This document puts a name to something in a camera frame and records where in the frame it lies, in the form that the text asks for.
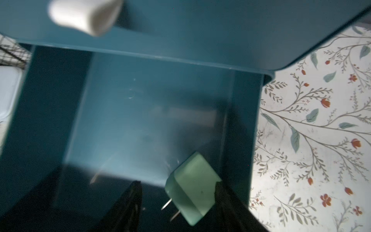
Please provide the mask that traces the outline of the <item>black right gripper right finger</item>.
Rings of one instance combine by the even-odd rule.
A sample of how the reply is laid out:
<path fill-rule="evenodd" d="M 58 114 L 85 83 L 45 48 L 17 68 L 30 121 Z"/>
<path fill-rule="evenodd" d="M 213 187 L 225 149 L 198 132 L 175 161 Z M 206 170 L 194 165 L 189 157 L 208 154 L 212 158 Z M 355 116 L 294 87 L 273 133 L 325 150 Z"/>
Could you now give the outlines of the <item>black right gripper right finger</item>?
<path fill-rule="evenodd" d="M 224 182 L 216 183 L 214 198 L 217 232 L 267 231 Z"/>

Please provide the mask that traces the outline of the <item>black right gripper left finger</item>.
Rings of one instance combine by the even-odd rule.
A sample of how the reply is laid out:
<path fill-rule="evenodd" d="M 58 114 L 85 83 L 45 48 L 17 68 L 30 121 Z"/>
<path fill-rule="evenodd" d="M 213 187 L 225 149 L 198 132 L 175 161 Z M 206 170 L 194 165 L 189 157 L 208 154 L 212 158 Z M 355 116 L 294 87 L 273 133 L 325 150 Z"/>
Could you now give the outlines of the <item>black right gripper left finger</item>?
<path fill-rule="evenodd" d="M 92 230 L 94 232 L 137 232 L 142 209 L 142 196 L 141 182 L 132 182 Z"/>

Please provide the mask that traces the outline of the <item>green plug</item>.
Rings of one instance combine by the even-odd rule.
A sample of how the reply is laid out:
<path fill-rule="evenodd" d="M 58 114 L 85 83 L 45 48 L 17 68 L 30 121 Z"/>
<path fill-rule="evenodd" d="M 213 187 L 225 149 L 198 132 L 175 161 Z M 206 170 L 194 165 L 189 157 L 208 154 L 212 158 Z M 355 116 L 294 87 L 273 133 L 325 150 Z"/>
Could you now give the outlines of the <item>green plug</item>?
<path fill-rule="evenodd" d="M 169 200 L 161 208 L 175 205 L 177 213 L 170 221 L 182 215 L 188 225 L 195 226 L 214 206 L 215 186 L 221 181 L 217 155 L 211 150 L 195 151 L 171 172 L 164 188 Z"/>

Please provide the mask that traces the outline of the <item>teal drawer cabinet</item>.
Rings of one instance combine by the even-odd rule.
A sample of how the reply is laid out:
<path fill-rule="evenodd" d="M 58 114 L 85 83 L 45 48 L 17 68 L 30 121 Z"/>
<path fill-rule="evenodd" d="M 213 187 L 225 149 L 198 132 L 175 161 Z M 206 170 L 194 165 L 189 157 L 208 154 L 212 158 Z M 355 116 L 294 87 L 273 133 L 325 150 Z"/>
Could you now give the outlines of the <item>teal drawer cabinet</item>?
<path fill-rule="evenodd" d="M 134 181 L 138 232 L 190 226 L 166 180 L 198 150 L 269 232 L 371 229 L 370 1 L 123 1 L 95 37 L 1 1 L 31 47 L 1 122 L 1 231 L 88 232 Z"/>

